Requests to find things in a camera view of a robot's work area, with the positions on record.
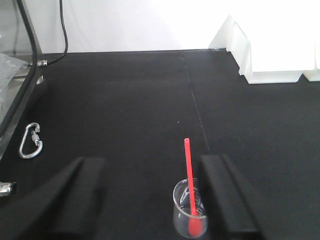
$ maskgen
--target glass enclosure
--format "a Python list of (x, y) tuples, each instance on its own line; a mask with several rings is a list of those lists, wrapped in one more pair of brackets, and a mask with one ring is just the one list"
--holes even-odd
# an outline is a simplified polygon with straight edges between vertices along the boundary
[(31, 69), (32, 46), (17, 0), (0, 1), (0, 125)]

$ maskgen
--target metal connector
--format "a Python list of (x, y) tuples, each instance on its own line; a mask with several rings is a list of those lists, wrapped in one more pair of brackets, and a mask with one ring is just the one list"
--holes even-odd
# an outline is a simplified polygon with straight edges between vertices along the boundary
[(40, 60), (40, 61), (38, 61), (38, 66), (40, 68), (46, 68), (46, 67), (48, 67), (48, 61), (47, 60)]
[(17, 184), (15, 182), (1, 182), (0, 181), (0, 197), (10, 196), (15, 194)]

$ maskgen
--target red spoon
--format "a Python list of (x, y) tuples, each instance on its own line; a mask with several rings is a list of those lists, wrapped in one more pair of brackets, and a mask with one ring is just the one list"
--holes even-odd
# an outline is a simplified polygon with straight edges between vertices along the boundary
[[(191, 215), (198, 216), (196, 201), (195, 201), (195, 189), (194, 189), (194, 178), (192, 173), (191, 165), (191, 151), (190, 151), (190, 139), (184, 139), (184, 150), (185, 150), (185, 160), (186, 160), (186, 173), (188, 177), (189, 194), (190, 194), (190, 207)], [(202, 233), (202, 223), (198, 218), (190, 217), (189, 219), (189, 233), (193, 237), (198, 237)]]

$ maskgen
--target metal carabiner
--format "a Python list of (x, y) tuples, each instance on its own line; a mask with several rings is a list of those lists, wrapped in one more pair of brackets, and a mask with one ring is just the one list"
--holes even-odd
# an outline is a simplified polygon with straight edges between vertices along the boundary
[[(25, 141), (26, 141), (29, 129), (32, 128), (32, 127), (34, 127), (34, 130), (31, 131), (31, 138), (32, 138), (32, 141), (34, 142), (34, 144), (38, 148), (33, 153), (24, 154), (23, 153), (23, 149), (24, 149), (24, 146), (25, 146)], [(24, 135), (23, 135), (23, 138), (21, 140), (20, 147), (19, 147), (19, 156), (20, 156), (20, 158), (32, 159), (32, 158), (38, 156), (39, 153), (41, 153), (42, 148), (43, 148), (43, 143), (42, 143), (42, 141), (40, 141), (40, 138), (39, 138), (37, 133), (40, 133), (40, 125), (38, 123), (32, 122), (32, 123), (28, 124), (25, 127)]]

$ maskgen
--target black cloth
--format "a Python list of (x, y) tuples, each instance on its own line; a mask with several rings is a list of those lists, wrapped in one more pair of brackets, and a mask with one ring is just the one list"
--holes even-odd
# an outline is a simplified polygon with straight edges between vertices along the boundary
[[(228, 154), (287, 215), (290, 234), (317, 239), (320, 83), (249, 85), (238, 70), (226, 51), (68, 54), (43, 70), (48, 92), (26, 112), (0, 162), (1, 180), (19, 184), (0, 206), (71, 160), (99, 156), (111, 181), (91, 239), (183, 239), (172, 224), (172, 191), (186, 178), (189, 137), (194, 172), (201, 155)], [(44, 146), (27, 161), (17, 150), (30, 122), (40, 124)]]
[(92, 232), (105, 192), (102, 158), (77, 158), (50, 180), (1, 208), (1, 239), (81, 239)]

